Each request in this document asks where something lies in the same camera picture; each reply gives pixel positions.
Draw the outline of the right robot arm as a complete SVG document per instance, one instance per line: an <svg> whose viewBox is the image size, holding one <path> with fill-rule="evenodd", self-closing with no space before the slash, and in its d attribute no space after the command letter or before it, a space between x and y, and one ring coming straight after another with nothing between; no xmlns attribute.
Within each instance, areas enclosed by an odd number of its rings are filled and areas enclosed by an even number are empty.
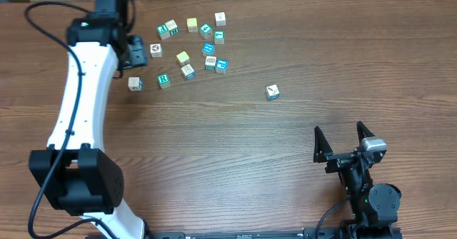
<svg viewBox="0 0 457 239"><path fill-rule="evenodd" d="M327 210L311 233L315 238L401 238L401 230L392 225L398 221L401 191L389 183L375 184L369 173L380 163L387 151L386 142L375 136L363 122L356 124L359 145L349 153L334 154L323 131L314 128L315 163L325 163L325 172L337 173L346 191L346 198ZM351 220L324 230L325 219L342 205L349 203Z"/></svg>

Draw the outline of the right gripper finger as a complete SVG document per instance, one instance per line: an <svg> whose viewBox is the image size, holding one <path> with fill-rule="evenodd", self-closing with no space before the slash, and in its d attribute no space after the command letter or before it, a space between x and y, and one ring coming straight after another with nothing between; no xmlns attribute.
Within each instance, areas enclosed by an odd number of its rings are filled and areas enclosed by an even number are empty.
<svg viewBox="0 0 457 239"><path fill-rule="evenodd" d="M358 140L362 141L364 138L374 137L375 135L364 125L362 121L356 123Z"/></svg>
<svg viewBox="0 0 457 239"><path fill-rule="evenodd" d="M326 140L323 131L316 126L314 128L314 152L313 152L313 161L314 163L324 163L327 161L328 156L333 155L333 150L330 147L328 141Z"/></svg>

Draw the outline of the blue top letter block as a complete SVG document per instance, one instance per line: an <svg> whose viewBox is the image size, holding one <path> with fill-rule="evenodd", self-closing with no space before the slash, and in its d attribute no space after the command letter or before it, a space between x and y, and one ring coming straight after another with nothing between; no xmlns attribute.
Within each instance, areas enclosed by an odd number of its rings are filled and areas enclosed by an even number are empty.
<svg viewBox="0 0 457 239"><path fill-rule="evenodd" d="M131 91L141 91L142 80L139 77L129 77L128 87Z"/></svg>

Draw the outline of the white block brown picture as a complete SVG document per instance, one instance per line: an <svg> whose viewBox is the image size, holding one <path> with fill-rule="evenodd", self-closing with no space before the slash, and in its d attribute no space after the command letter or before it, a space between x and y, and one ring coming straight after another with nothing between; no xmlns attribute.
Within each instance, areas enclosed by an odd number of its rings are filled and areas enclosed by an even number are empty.
<svg viewBox="0 0 457 239"><path fill-rule="evenodd" d="M151 44L150 53L152 58L160 58L163 56L161 44Z"/></svg>

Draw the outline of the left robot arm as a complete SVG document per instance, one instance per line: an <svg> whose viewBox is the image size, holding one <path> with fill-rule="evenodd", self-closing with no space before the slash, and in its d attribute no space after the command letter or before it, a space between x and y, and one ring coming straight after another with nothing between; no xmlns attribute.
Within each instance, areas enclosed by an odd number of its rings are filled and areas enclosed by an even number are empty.
<svg viewBox="0 0 457 239"><path fill-rule="evenodd" d="M62 46L69 57L59 116L44 150L29 156L38 199L91 223L103 238L148 238L146 222L124 200L124 176L104 148L109 87L125 69L146 66L141 37L132 34L134 0L95 0L75 19Z"/></svg>

